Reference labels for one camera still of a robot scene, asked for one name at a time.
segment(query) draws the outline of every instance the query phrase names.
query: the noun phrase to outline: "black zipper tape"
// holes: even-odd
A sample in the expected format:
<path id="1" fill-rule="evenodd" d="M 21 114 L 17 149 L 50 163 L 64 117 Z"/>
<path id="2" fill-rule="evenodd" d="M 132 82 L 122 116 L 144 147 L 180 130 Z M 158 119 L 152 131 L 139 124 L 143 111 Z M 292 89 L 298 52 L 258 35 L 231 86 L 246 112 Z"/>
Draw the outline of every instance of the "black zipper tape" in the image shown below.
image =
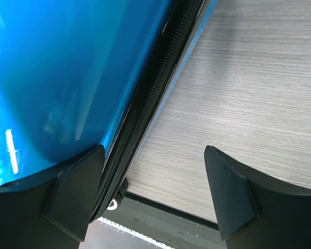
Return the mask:
<path id="1" fill-rule="evenodd" d="M 109 155 L 91 221 L 102 216 L 120 187 L 204 4 L 205 0 L 177 0 L 174 4 Z"/>

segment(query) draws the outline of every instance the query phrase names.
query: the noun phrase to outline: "blue glossy surface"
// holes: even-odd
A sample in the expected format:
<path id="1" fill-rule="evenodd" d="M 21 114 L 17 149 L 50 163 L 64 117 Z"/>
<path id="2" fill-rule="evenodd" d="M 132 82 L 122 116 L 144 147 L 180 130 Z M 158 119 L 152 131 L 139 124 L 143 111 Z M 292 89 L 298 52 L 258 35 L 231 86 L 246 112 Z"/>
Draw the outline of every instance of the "blue glossy surface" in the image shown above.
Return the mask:
<path id="1" fill-rule="evenodd" d="M 109 151 L 171 0 L 0 0 L 0 185 Z"/>

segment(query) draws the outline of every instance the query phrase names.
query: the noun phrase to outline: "zipper teeth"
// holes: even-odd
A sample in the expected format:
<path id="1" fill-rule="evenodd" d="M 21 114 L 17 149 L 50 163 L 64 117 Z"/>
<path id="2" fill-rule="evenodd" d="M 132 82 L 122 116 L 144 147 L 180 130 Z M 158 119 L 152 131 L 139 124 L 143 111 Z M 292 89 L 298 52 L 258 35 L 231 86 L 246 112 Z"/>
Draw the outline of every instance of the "zipper teeth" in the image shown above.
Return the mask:
<path id="1" fill-rule="evenodd" d="M 132 123 L 128 129 L 127 134 L 125 135 L 124 141 L 118 153 L 118 156 L 114 162 L 113 168 L 110 172 L 110 177 L 106 181 L 106 185 L 104 191 L 101 193 L 100 200 L 101 204 L 107 203 L 106 201 L 110 196 L 109 192 L 116 186 L 116 181 L 118 180 L 118 175 L 122 172 L 122 168 L 127 165 L 126 160 L 128 157 L 128 153 L 131 150 L 133 142 L 138 138 L 141 130 L 145 126 L 147 122 L 147 116 L 152 111 L 152 107 L 154 107 L 154 103 L 157 97 L 158 92 L 161 88 L 165 88 L 163 86 L 164 80 L 167 81 L 166 73 L 170 69 L 169 66 L 175 60 L 175 52 L 177 49 L 180 49 L 180 44 L 183 42 L 185 38 L 185 31 L 189 28 L 189 23 L 194 19 L 196 15 L 196 10 L 199 9 L 200 5 L 196 4 L 200 1 L 190 1 L 189 5 L 186 7 L 184 14 L 182 15 L 181 21 L 175 31 L 175 34 L 170 42 L 169 47 L 167 48 L 167 53 L 163 62 L 160 66 L 159 72 L 154 80 L 154 84 L 151 88 L 151 91 L 148 95 L 146 103 L 143 107 L 143 110 L 140 114 L 135 114 Z"/>

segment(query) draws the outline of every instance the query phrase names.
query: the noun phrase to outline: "black zipper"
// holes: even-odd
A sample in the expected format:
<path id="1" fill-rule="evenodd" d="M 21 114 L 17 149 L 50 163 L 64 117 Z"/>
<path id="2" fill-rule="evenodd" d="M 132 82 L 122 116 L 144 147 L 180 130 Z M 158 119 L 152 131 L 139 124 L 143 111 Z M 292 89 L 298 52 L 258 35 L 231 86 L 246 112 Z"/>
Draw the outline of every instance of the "black zipper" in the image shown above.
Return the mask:
<path id="1" fill-rule="evenodd" d="M 91 221 L 102 216 L 120 187 L 204 3 L 205 0 L 177 0 L 174 4 L 107 160 Z"/>

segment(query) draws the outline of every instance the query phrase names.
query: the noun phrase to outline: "gray wood grain surface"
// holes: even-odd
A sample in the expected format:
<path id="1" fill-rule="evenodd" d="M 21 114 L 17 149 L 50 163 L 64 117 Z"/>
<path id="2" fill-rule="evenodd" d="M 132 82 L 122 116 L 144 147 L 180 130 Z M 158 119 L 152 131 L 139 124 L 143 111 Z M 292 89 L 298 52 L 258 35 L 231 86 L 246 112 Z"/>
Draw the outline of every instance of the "gray wood grain surface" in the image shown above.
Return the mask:
<path id="1" fill-rule="evenodd" d="M 219 0 L 129 191 L 215 221 L 206 145 L 311 188 L 311 0 Z"/>

